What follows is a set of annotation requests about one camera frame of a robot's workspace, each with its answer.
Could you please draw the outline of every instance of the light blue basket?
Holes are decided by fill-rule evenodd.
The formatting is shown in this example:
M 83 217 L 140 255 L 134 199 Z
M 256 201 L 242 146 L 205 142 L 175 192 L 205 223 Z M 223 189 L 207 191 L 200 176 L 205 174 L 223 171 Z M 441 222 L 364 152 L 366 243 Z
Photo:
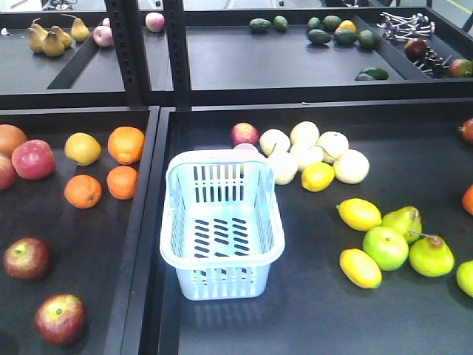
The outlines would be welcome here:
M 160 235 L 190 300 L 259 296 L 285 247 L 266 158 L 249 149 L 184 152 L 169 163 Z

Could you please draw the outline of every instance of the avocado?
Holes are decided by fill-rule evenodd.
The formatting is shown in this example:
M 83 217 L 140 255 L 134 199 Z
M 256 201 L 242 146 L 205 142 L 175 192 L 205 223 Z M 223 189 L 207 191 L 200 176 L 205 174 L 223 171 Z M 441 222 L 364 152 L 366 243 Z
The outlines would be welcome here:
M 276 16 L 273 20 L 273 26 L 276 30 L 285 32 L 287 31 L 287 26 L 289 22 L 284 16 Z
M 383 68 L 368 67 L 360 71 L 359 74 L 368 74 L 376 80 L 387 80 L 389 73 Z
M 363 30 L 358 34 L 358 43 L 364 50 L 374 50 L 379 44 L 379 37 L 373 30 Z
M 341 18 L 334 15 L 325 16 L 322 20 L 322 24 L 324 25 L 324 29 L 329 32 L 333 32 L 340 26 Z
M 271 23 L 265 18 L 254 18 L 250 21 L 250 29 L 253 33 L 263 33 L 269 30 Z
M 309 41 L 318 45 L 328 43 L 332 39 L 330 34 L 319 29 L 310 30 L 307 37 L 309 38 Z
M 358 74 L 355 78 L 355 81 L 371 81 L 371 80 L 376 80 L 376 78 L 374 78 L 371 75 L 368 75 L 364 72 Z
M 321 29 L 322 22 L 320 21 L 320 18 L 318 17 L 311 17 L 309 18 L 309 22 L 307 23 L 307 26 L 309 27 L 309 30 Z
M 352 30 L 338 30 L 333 34 L 333 37 L 342 46 L 348 46 L 358 40 L 358 34 Z

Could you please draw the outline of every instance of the black tray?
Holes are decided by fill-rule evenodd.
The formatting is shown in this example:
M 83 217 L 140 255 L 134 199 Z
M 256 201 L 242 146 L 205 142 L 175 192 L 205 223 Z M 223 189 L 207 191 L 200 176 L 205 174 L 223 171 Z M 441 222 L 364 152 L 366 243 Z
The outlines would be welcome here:
M 447 51 L 451 47 L 465 58 L 473 56 L 472 38 L 429 7 L 186 11 L 190 104 L 283 104 L 468 95 L 472 79 L 432 82 L 384 39 L 372 52 L 361 50 L 357 44 L 343 47 L 331 41 L 327 46 L 317 47 L 307 40 L 307 20 L 312 16 L 352 19 L 362 30 L 380 22 L 382 11 L 399 16 L 425 13 L 435 21 L 436 38 L 442 39 Z M 272 21 L 276 15 L 288 19 L 286 33 L 273 28 L 265 34 L 249 30 L 252 18 Z M 384 67 L 391 78 L 355 81 L 361 69 L 371 66 Z
M 364 234 L 341 220 L 336 205 L 359 197 L 383 214 L 416 206 L 423 230 L 445 237 L 456 266 L 473 259 L 473 218 L 461 205 L 473 183 L 473 146 L 457 131 L 472 114 L 473 99 L 162 109 L 158 132 L 168 140 L 163 162 L 153 161 L 152 181 L 163 181 L 167 162 L 179 152 L 231 148 L 230 130 L 240 121 L 286 133 L 313 121 L 321 132 L 343 132 L 371 168 L 360 184 L 335 180 L 317 193 L 302 188 L 299 173 L 276 186 L 286 249 L 260 297 L 187 300 L 156 249 L 166 272 L 158 283 L 163 290 L 155 288 L 162 313 L 149 326 L 146 354 L 469 354 L 472 299 L 458 288 L 456 268 L 427 278 L 406 263 L 384 272 L 378 289 L 358 288 L 338 258 L 343 249 L 361 248 Z M 156 147 L 165 150 L 162 142 Z M 164 189 L 163 183 L 160 192 L 149 190 L 147 200 L 162 206 Z
M 126 343 L 139 347 L 139 334 L 126 335 L 126 325 L 141 322 L 146 288 L 136 286 L 135 260 L 143 230 L 143 209 L 157 126 L 157 108 L 131 111 L 105 109 L 49 109 L 0 112 L 0 123 L 21 127 L 28 138 L 40 138 L 53 148 L 56 172 L 38 181 L 19 179 L 0 198 L 3 251 L 20 237 L 34 235 L 52 248 L 52 271 L 38 283 L 25 283 L 0 272 L 0 349 L 5 355 L 121 354 Z M 114 199 L 106 174 L 118 163 L 107 152 L 109 133 L 117 126 L 136 126 L 146 132 L 139 163 L 140 177 L 132 200 Z M 74 132 L 88 132 L 103 147 L 98 161 L 79 167 L 64 155 L 64 143 Z M 64 198 L 64 186 L 74 175 L 97 178 L 103 196 L 92 209 L 79 210 Z M 56 348 L 36 333 L 33 325 L 40 304 L 56 293 L 77 294 L 86 306 L 88 325 L 76 344 Z M 134 309 L 137 302 L 140 307 Z
M 92 31 L 107 17 L 107 12 L 74 12 L 81 17 Z M 147 12 L 140 16 L 144 23 Z M 44 28 L 57 24 L 70 32 L 72 19 L 61 16 L 59 12 L 42 13 L 8 13 L 0 14 L 0 23 L 8 28 L 11 35 L 1 36 L 4 48 L 4 65 L 0 68 L 0 95 L 5 100 L 0 109 L 18 107 L 72 107 L 72 106 L 120 106 L 126 102 L 120 66 L 115 47 L 100 48 L 90 36 L 84 43 L 75 41 L 63 56 L 48 58 L 43 53 L 33 53 L 28 46 L 25 29 L 34 18 L 41 18 L 38 23 Z M 169 71 L 169 52 L 164 33 L 150 33 L 143 27 L 143 38 L 146 46 L 150 81 L 152 89 L 158 92 L 157 101 L 163 104 L 166 76 Z M 31 98 L 30 105 L 24 98 Z M 16 100 L 22 105 L 14 104 Z

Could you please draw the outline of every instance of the orange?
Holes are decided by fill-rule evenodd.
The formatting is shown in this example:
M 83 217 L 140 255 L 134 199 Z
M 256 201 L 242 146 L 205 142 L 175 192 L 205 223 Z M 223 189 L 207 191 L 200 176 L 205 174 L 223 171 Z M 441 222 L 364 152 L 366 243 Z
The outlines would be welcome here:
M 106 185 L 110 194 L 118 200 L 133 198 L 137 182 L 138 172 L 131 166 L 117 166 L 106 176 Z
M 90 209 L 102 197 L 102 185 L 89 175 L 76 175 L 64 188 L 64 197 L 78 209 Z
M 122 165 L 130 165 L 141 159 L 145 135 L 135 127 L 121 126 L 109 136 L 110 155 Z
M 27 141 L 27 136 L 17 126 L 0 124 L 0 153 L 11 158 L 13 150 Z
M 469 214 L 473 214 L 473 185 L 465 191 L 461 203 Z

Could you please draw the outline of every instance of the yellow fruit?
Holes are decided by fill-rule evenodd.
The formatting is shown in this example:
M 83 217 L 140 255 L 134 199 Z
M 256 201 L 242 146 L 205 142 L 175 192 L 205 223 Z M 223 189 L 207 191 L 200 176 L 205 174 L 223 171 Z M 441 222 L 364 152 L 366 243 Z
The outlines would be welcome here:
M 356 32 L 356 25 L 350 20 L 345 20 L 342 23 L 340 23 L 340 25 L 337 27 L 335 32 L 339 30 L 350 30 L 350 31 Z
M 357 231 L 369 231 L 381 224 L 378 207 L 361 198 L 350 198 L 337 206 L 341 219 Z
M 77 165 L 88 166 L 100 157 L 102 147 L 91 135 L 79 132 L 67 138 L 64 153 Z
M 302 171 L 302 187 L 312 192 L 318 192 L 326 189 L 334 177 L 335 171 L 330 164 L 322 161 L 312 163 Z
M 383 275 L 376 262 L 360 249 L 345 249 L 340 254 L 341 270 L 361 288 L 377 288 Z

